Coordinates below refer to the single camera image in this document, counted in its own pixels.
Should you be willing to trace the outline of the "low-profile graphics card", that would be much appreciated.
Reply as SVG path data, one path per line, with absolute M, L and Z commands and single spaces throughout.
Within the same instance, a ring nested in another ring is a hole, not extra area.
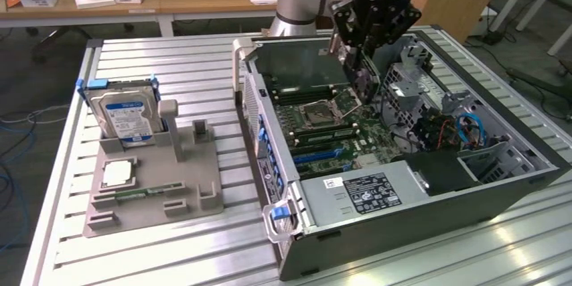
M 361 47 L 353 48 L 343 43 L 337 28 L 332 31 L 328 54 L 343 66 L 349 85 L 363 104 L 369 104 L 379 92 L 380 76 L 371 60 L 371 53 Z

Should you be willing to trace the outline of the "black power adapter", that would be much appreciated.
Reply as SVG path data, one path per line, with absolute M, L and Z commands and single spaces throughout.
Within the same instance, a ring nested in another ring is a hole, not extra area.
M 500 31 L 488 31 L 480 37 L 480 41 L 489 46 L 493 46 L 495 44 L 500 43 L 503 39 L 504 39 L 504 33 Z

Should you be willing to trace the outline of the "metal disk bay cage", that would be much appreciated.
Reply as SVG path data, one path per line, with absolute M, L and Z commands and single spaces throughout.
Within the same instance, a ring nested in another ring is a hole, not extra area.
M 445 90 L 420 67 L 393 63 L 384 78 L 383 120 L 413 126 L 431 108 L 443 110 Z

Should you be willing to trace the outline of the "metal socket cover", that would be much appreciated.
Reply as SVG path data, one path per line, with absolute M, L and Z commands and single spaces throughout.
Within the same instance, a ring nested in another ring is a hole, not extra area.
M 351 87 L 333 97 L 331 103 L 340 118 L 344 118 L 361 106 L 361 101 Z

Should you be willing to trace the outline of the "CPU socket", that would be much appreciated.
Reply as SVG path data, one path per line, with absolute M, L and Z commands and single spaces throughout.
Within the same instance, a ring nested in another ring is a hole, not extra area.
M 303 116 L 304 128 L 307 129 L 335 126 L 343 122 L 328 100 L 320 100 L 301 105 L 299 107 L 299 112 Z

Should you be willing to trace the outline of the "wooden desk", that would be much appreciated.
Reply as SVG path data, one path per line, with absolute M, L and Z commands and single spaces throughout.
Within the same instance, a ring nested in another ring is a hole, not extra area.
M 144 0 L 79 9 L 75 0 L 59 0 L 55 7 L 7 7 L 0 0 L 0 28 L 93 25 L 153 22 L 161 36 L 172 37 L 172 23 L 192 19 L 273 17 L 276 4 L 253 4 L 251 0 Z

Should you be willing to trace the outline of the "grey power supply with label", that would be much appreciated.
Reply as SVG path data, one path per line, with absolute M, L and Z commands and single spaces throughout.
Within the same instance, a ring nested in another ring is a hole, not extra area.
M 316 226 L 340 224 L 368 214 L 429 199 L 405 161 L 369 165 L 301 181 Z

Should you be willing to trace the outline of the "hard disk in blue caddy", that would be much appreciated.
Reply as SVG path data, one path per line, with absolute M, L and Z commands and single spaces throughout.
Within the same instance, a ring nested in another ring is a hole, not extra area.
M 164 132 L 155 76 L 124 81 L 80 78 L 76 91 L 93 113 L 105 139 L 117 139 L 125 148 L 155 144 L 153 135 Z

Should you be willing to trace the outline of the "open black PC case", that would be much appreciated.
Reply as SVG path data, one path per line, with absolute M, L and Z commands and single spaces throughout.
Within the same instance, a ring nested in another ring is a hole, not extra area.
M 316 226 L 301 187 L 304 179 L 295 169 L 263 78 L 341 76 L 348 81 L 328 47 L 329 38 L 319 35 L 245 36 L 232 44 L 237 114 L 261 221 L 284 281 L 313 277 L 327 269 L 487 222 L 527 195 L 572 174 L 572 161 L 564 155 L 572 149 L 572 138 L 445 33 L 413 30 L 371 56 L 381 82 L 372 102 L 364 105 L 379 114 L 401 151 L 388 163 L 407 162 L 429 199 L 379 215 Z M 383 120 L 384 78 L 393 63 L 423 68 L 445 90 L 443 110 L 431 108 L 411 127 Z M 500 142 L 516 147 L 536 170 L 481 184 L 457 152 Z M 277 206 L 288 206 L 289 218 L 272 220 L 269 211 Z

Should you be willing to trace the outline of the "black office chair base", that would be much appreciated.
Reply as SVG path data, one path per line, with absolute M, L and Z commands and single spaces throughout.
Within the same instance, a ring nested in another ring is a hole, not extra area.
M 92 37 L 89 33 L 76 25 L 65 25 L 57 27 L 48 36 L 33 46 L 31 50 L 31 61 L 35 64 L 44 64 L 47 61 L 45 56 L 43 55 L 44 50 L 49 47 L 51 44 L 56 42 L 59 38 L 61 38 L 67 33 L 76 33 L 85 40 L 91 40 Z

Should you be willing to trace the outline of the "silver CPU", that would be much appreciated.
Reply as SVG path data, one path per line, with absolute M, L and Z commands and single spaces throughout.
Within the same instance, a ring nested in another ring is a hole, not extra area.
M 125 184 L 132 178 L 132 163 L 127 160 L 109 162 L 104 167 L 101 186 L 104 188 Z

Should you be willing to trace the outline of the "green RAM stick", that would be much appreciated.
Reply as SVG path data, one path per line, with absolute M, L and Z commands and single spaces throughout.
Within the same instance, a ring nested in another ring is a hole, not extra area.
M 135 199 L 147 198 L 163 193 L 164 193 L 163 187 L 135 189 L 135 190 L 117 192 L 115 194 L 115 198 L 116 200 L 135 200 Z

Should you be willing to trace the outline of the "grey parts rack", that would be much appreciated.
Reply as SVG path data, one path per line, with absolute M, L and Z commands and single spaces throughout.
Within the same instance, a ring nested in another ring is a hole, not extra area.
M 204 119 L 179 127 L 177 101 L 159 101 L 167 130 L 155 144 L 125 148 L 117 139 L 100 139 L 88 195 L 83 236 L 87 238 L 221 213 L 224 209 L 213 127 Z M 109 162 L 132 163 L 132 178 L 104 188 Z M 117 192 L 163 187 L 164 193 L 116 200 Z

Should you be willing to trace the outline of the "metal disk bay bracket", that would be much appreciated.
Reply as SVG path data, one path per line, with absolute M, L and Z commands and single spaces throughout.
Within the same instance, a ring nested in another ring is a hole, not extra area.
M 461 150 L 457 152 L 457 157 L 464 162 L 475 180 L 481 184 L 529 174 L 536 170 L 533 164 L 509 142 L 500 142 L 479 150 Z

